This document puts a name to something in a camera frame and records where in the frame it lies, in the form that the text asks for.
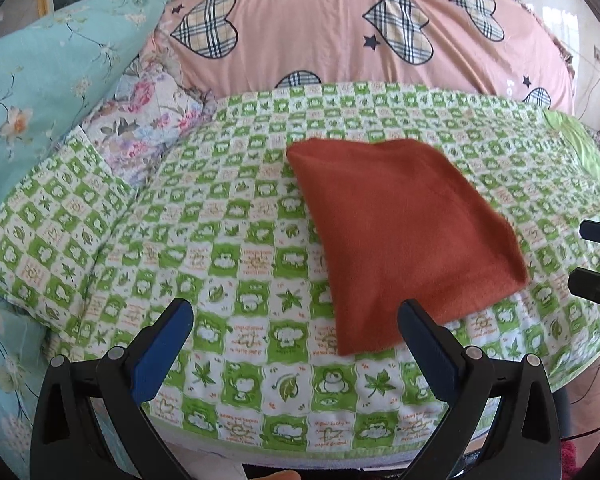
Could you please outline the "person's right hand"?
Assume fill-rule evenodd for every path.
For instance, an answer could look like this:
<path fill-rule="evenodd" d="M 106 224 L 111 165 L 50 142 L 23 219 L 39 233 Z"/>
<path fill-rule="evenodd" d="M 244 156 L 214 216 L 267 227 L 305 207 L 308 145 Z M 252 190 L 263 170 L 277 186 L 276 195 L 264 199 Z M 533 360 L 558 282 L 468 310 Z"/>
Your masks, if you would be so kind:
<path fill-rule="evenodd" d="M 275 471 L 272 474 L 266 474 L 253 480 L 300 480 L 301 476 L 297 471 L 293 470 L 282 470 Z"/>

